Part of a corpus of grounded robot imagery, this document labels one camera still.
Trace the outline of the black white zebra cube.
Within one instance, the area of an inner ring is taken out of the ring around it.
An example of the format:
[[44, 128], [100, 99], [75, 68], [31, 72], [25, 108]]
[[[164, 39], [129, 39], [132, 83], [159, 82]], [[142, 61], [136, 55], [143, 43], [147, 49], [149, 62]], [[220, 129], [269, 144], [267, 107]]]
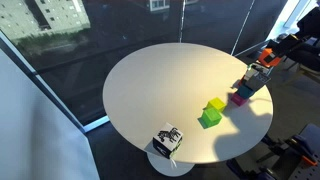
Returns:
[[165, 123], [153, 136], [153, 147], [162, 156], [171, 159], [178, 150], [183, 139], [183, 133], [175, 126]]

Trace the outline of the orange handled clamp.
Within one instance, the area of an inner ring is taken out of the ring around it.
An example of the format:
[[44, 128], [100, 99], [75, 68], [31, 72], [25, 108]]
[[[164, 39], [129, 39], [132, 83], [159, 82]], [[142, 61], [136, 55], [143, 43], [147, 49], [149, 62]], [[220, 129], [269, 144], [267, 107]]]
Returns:
[[289, 148], [293, 149], [303, 161], [311, 166], [316, 166], [318, 161], [315, 158], [315, 152], [312, 150], [310, 145], [307, 142], [307, 139], [301, 135], [293, 135], [286, 140], [277, 141], [273, 140], [268, 134], [266, 134], [262, 142], [266, 144], [270, 150], [270, 153], [262, 156], [257, 160], [257, 163], [263, 162], [274, 155], [281, 156]]

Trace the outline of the white round table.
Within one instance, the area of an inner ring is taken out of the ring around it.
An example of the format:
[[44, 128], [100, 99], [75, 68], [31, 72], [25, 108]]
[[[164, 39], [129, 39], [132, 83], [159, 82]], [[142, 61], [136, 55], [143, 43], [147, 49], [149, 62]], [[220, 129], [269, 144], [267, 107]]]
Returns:
[[[137, 50], [120, 60], [103, 87], [104, 109], [114, 128], [147, 153], [159, 173], [178, 177], [196, 164], [237, 157], [257, 145], [269, 130], [273, 103], [267, 88], [237, 106], [230, 101], [247, 65], [223, 51], [190, 43], [164, 43]], [[201, 120], [209, 100], [226, 107], [221, 121]], [[153, 136], [169, 123], [183, 132], [172, 159], [159, 154]]]

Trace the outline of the teal blue block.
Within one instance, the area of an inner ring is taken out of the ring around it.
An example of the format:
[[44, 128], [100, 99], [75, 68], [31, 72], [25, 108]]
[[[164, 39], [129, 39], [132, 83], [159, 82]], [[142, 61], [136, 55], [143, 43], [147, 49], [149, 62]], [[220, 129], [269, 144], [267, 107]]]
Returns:
[[241, 85], [236, 91], [236, 93], [243, 99], [249, 99], [251, 96], [254, 95], [255, 91], [250, 89], [246, 85]]

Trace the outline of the orange block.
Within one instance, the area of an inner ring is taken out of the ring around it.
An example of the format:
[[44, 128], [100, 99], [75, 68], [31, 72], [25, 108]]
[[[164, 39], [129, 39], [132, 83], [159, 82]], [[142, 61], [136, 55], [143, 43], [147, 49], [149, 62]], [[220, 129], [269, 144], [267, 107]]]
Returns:
[[258, 61], [264, 66], [271, 67], [277, 66], [281, 61], [281, 58], [277, 57], [271, 48], [265, 48], [258, 57]]

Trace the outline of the grey block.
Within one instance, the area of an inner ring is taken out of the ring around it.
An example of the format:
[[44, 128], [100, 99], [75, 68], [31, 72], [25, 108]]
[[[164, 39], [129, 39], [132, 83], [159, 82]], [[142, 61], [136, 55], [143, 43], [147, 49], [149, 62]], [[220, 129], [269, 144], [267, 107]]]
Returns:
[[245, 83], [253, 91], [261, 89], [271, 78], [264, 73], [256, 73]]

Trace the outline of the magenta block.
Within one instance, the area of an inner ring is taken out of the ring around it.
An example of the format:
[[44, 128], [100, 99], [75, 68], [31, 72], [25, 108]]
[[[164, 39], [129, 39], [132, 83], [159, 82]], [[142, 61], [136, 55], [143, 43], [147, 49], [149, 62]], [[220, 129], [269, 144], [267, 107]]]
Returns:
[[233, 93], [231, 96], [231, 101], [235, 103], [237, 106], [242, 106], [248, 101], [248, 99], [241, 97], [237, 93]]

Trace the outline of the yellow block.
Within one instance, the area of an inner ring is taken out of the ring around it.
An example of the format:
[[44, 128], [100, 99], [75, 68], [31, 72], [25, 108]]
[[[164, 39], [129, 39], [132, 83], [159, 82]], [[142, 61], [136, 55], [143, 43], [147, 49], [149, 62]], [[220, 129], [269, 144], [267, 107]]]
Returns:
[[226, 104], [218, 97], [209, 100], [207, 103], [207, 108], [214, 108], [219, 112], [223, 112], [225, 107], [226, 107]]

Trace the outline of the green block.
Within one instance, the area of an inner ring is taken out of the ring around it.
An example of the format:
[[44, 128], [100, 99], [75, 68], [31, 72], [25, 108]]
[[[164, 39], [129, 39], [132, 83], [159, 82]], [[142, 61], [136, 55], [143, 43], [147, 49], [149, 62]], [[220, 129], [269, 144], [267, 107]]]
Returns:
[[214, 108], [207, 108], [203, 111], [201, 120], [207, 127], [217, 125], [222, 119], [220, 112]]

